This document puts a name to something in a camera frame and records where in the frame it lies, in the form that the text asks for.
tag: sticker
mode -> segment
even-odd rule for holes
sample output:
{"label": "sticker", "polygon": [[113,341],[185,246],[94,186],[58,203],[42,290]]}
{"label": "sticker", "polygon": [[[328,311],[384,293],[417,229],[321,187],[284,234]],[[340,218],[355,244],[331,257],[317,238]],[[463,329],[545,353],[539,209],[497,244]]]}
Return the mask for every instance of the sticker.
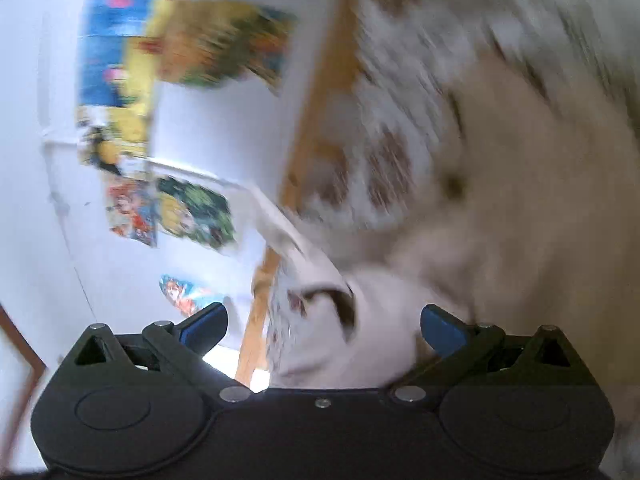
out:
{"label": "sticker", "polygon": [[127,107],[140,116],[148,116],[159,62],[159,40],[89,36],[80,41],[79,104]]}
{"label": "sticker", "polygon": [[156,224],[151,185],[130,178],[104,174],[106,211],[110,229],[154,247]]}
{"label": "sticker", "polygon": [[168,274],[160,278],[160,290],[169,302],[185,316],[193,316],[211,303],[223,303],[224,297],[210,289],[186,280],[178,280]]}
{"label": "sticker", "polygon": [[216,250],[236,241],[230,207],[221,194],[170,176],[158,178],[156,188],[165,232]]}
{"label": "sticker", "polygon": [[229,0],[179,0],[167,28],[160,78],[219,87],[252,73],[272,89],[282,81],[293,14]]}
{"label": "sticker", "polygon": [[78,157],[117,176],[147,180],[146,121],[128,108],[78,107]]}
{"label": "sticker", "polygon": [[86,36],[161,37],[172,0],[88,0]]}

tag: cartoon poster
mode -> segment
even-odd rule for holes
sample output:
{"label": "cartoon poster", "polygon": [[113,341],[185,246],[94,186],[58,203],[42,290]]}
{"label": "cartoon poster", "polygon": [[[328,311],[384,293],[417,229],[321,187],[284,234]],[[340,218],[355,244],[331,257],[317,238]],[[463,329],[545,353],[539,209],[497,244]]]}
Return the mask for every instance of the cartoon poster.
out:
{"label": "cartoon poster", "polygon": [[152,110],[159,40],[119,36],[81,38],[81,105],[127,107],[140,116]]}
{"label": "cartoon poster", "polygon": [[78,107],[78,157],[116,176],[147,180],[146,121],[128,108]]}
{"label": "cartoon poster", "polygon": [[173,5],[172,0],[88,0],[85,35],[159,38]]}
{"label": "cartoon poster", "polygon": [[158,214],[165,232],[220,250],[233,243],[235,229],[226,198],[206,187],[158,178]]}
{"label": "cartoon poster", "polygon": [[111,231],[154,247],[156,222],[150,184],[105,173],[104,188]]}
{"label": "cartoon poster", "polygon": [[167,28],[159,76],[218,87],[253,73],[275,90],[282,81],[293,14],[230,0],[179,0]]}
{"label": "cartoon poster", "polygon": [[184,315],[193,316],[211,303],[223,303],[224,297],[192,282],[178,280],[168,274],[160,278],[160,290],[169,302]]}

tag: metal bolt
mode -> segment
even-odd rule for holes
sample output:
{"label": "metal bolt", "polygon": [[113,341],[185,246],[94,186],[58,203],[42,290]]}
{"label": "metal bolt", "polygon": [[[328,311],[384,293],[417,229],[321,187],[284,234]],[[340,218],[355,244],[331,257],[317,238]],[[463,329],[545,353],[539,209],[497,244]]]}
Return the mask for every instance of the metal bolt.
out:
{"label": "metal bolt", "polygon": [[427,396],[420,386],[402,386],[395,391],[396,397],[404,402],[418,402]]}
{"label": "metal bolt", "polygon": [[316,399],[316,408],[328,408],[330,405],[331,401],[329,399]]}
{"label": "metal bolt", "polygon": [[226,402],[242,402],[251,397],[251,390],[244,386],[228,386],[220,391],[220,399]]}

